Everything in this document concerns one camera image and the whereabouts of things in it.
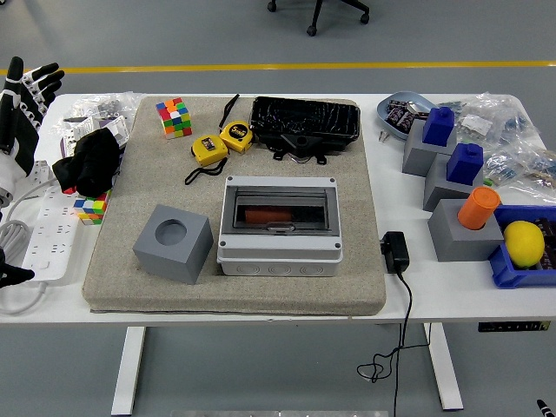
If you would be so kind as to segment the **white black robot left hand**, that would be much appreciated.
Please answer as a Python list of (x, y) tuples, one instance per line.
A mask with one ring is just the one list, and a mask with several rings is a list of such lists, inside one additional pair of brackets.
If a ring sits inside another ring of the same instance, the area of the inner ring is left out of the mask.
[(16, 185), (31, 173), (39, 130), (62, 86), (57, 63), (25, 72), (23, 59), (11, 59), (1, 88), (1, 206), (8, 206)]

